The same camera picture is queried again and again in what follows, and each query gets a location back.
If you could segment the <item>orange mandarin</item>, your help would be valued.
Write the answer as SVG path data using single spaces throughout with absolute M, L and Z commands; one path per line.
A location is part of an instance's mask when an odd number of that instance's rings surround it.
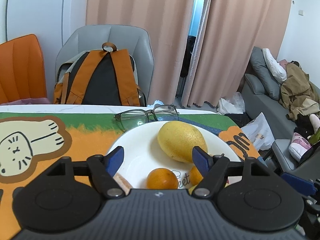
M 152 190 L 175 190 L 178 188 L 178 179 L 169 169 L 157 168 L 149 173 L 146 187 Z
M 189 179 L 190 183 L 193 186 L 198 185 L 201 180 L 203 179 L 202 174 L 200 174 L 199 170 L 196 168 L 196 166 L 193 166 L 191 170 L 189 171 Z

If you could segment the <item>yellow pear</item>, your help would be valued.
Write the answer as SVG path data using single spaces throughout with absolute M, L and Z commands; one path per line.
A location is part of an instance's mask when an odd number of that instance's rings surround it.
M 157 141 L 167 156 L 182 163 L 193 162 L 195 146 L 208 152 L 202 133 L 195 126 L 181 121 L 166 122 L 157 134 Z

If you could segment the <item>white plate blue rim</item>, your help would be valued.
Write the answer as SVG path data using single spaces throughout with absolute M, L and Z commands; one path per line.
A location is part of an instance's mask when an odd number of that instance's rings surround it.
M 158 144 L 157 134 L 165 123 L 151 122 L 129 130 L 109 149 L 112 152 L 118 146 L 124 148 L 124 161 L 117 173 L 122 175 L 133 189 L 145 189 L 147 176 L 157 168 L 171 170 L 178 179 L 179 189 L 192 187 L 189 171 L 193 165 L 171 159 Z

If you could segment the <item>eyeglasses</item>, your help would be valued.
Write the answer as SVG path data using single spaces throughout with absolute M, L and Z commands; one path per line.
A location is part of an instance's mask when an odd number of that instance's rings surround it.
M 152 109 L 132 109 L 113 116 L 126 132 L 138 126 L 155 121 L 178 121 L 179 113 L 174 105 L 157 104 Z

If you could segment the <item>white plastic bag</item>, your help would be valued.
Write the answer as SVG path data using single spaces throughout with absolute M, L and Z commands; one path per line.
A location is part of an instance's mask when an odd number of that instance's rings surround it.
M 254 148 L 259 151 L 267 151 L 271 148 L 275 138 L 263 113 L 241 128 Z

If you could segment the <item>grey sofa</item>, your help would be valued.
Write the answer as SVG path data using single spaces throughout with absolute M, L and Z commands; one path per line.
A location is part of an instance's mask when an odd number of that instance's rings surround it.
M 245 84 L 241 94 L 245 102 L 246 114 L 254 120 L 263 113 L 275 138 L 269 149 L 271 156 L 266 161 L 267 165 L 305 180 L 318 179 L 319 149 L 301 164 L 289 152 L 289 144 L 296 124 L 286 118 L 287 109 L 271 99 L 266 94 L 261 81 L 252 74 L 245 74 Z

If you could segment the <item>colourful cat table mat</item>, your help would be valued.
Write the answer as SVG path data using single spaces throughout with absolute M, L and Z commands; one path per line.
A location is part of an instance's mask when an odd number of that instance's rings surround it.
M 69 156 L 83 161 L 106 154 L 125 131 L 112 114 L 1 114 L 1 239 L 19 230 L 12 193 Z

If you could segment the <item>orange black backpack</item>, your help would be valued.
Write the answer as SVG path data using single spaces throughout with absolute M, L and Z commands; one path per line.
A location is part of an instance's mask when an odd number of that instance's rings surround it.
M 83 51 L 60 66 L 53 103 L 145 107 L 135 70 L 128 50 L 105 42 L 101 50 Z

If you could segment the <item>brown jacket on sofa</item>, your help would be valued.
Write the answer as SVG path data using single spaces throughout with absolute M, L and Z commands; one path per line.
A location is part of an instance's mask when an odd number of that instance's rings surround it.
M 280 87 L 279 103 L 288 110 L 286 118 L 292 121 L 298 115 L 309 116 L 315 114 L 319 117 L 319 93 L 315 85 L 295 62 L 286 65 L 287 79 Z

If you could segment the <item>grey cushion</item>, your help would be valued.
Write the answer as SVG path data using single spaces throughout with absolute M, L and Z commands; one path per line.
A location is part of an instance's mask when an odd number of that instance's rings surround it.
M 280 99 L 280 84 L 268 70 L 262 49 L 259 47 L 253 47 L 249 61 L 254 72 L 268 93 L 268 96 L 273 100 L 278 101 Z

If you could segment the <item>white pillow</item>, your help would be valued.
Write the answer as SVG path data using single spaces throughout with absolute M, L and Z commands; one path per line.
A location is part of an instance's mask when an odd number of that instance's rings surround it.
M 286 70 L 276 61 L 268 48 L 263 48 L 262 52 L 268 70 L 275 80 L 282 85 L 287 79 Z

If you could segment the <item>orange chair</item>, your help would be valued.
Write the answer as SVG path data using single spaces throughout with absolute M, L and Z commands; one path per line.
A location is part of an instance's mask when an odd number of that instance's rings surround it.
M 34 34 L 1 44 L 1 103 L 47 97 L 43 53 Z

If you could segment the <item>grey chair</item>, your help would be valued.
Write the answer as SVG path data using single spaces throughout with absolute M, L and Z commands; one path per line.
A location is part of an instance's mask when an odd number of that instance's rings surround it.
M 57 55 L 56 81 L 59 81 L 67 70 L 66 67 L 59 70 L 64 63 L 83 51 L 101 49 L 105 42 L 115 44 L 119 50 L 128 50 L 136 63 L 138 85 L 144 95 L 148 97 L 154 70 L 150 37 L 146 30 L 128 25 L 86 25 L 76 29 Z

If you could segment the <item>pink curtain right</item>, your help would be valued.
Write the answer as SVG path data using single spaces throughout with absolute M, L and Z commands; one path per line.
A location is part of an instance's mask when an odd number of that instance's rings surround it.
M 182 105 L 216 106 L 233 95 L 253 47 L 277 56 L 289 19 L 291 0 L 206 0 Z

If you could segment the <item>white refrigerator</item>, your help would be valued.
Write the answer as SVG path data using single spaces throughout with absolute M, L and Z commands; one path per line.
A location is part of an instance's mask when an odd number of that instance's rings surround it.
M 37 36 L 46 64 L 54 64 L 72 33 L 86 24 L 87 0 L 8 0 L 7 38 Z

